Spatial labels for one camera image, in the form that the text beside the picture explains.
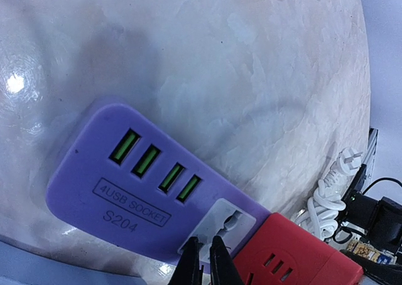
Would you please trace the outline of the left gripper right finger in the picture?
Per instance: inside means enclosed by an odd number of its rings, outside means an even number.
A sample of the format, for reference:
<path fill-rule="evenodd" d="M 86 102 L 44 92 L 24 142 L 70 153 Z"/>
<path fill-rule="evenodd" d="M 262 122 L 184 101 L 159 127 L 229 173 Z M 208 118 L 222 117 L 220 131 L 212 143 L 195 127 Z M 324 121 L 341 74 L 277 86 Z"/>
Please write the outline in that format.
<path fill-rule="evenodd" d="M 242 284 L 224 241 L 218 235 L 214 236 L 210 247 L 210 275 L 212 285 Z"/>

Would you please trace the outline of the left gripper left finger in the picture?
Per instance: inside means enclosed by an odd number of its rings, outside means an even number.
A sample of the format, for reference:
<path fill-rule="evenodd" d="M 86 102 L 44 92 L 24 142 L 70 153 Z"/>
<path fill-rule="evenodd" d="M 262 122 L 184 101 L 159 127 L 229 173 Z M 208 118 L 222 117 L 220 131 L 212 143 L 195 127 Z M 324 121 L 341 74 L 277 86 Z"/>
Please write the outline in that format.
<path fill-rule="evenodd" d="M 183 253 L 178 261 L 169 285 L 199 285 L 203 269 L 199 261 L 200 242 L 197 237 L 190 237 L 183 246 Z"/>

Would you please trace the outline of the red cube adapter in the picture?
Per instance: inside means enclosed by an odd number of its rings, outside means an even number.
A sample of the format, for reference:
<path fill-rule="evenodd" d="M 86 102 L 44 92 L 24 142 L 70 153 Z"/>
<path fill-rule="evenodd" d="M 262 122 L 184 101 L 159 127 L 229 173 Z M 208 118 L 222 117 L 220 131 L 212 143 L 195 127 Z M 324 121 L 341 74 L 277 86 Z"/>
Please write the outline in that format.
<path fill-rule="evenodd" d="M 279 213 L 235 256 L 244 284 L 354 285 L 363 268 Z"/>

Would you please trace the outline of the purple power strip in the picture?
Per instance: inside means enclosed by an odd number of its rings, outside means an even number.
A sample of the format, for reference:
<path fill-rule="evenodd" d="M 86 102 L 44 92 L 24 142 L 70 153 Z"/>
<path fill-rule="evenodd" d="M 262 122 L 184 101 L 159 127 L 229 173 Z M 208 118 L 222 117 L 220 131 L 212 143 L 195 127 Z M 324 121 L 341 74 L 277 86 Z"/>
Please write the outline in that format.
<path fill-rule="evenodd" d="M 200 261 L 219 235 L 235 255 L 269 211 L 132 107 L 102 104 L 80 123 L 46 191 L 60 220 L 175 265 L 190 237 Z"/>

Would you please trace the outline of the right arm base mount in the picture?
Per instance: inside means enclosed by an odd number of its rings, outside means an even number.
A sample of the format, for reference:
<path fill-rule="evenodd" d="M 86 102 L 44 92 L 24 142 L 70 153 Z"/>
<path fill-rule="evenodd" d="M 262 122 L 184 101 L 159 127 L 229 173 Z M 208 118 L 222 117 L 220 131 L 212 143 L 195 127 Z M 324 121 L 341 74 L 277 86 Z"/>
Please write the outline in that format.
<path fill-rule="evenodd" d="M 342 197 L 345 210 L 339 213 L 338 229 L 332 239 L 344 244 L 359 235 L 364 244 L 368 244 L 380 252 L 389 252 L 391 256 L 401 258 L 401 205 L 390 198 L 375 200 L 366 195 L 373 185 L 381 181 L 393 181 L 393 178 L 380 178 L 363 190 L 366 180 L 365 164 L 362 164 L 350 187 Z M 401 284 L 401 264 L 386 264 L 379 259 L 370 260 L 353 251 L 342 253 L 359 264 L 364 275 L 379 284 Z"/>

